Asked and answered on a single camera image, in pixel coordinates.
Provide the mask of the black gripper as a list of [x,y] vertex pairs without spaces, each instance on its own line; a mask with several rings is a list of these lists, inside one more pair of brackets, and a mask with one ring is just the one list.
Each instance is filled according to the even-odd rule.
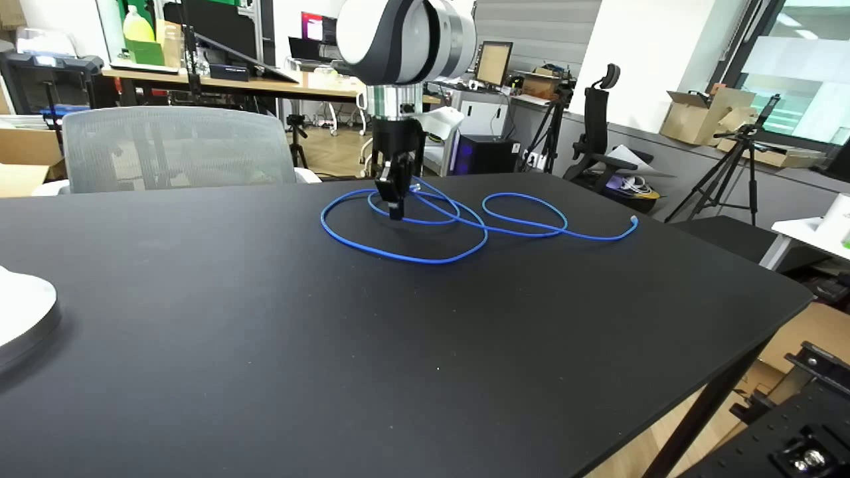
[[405,221],[405,196],[422,163],[422,124],[414,116],[373,123],[374,187],[387,217]]

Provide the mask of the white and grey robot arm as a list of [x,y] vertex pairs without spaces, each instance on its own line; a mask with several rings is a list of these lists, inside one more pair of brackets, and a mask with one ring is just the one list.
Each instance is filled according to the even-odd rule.
[[460,77],[476,55],[476,22],[455,0],[343,0],[337,50],[366,86],[374,189],[394,221],[422,167],[422,86]]

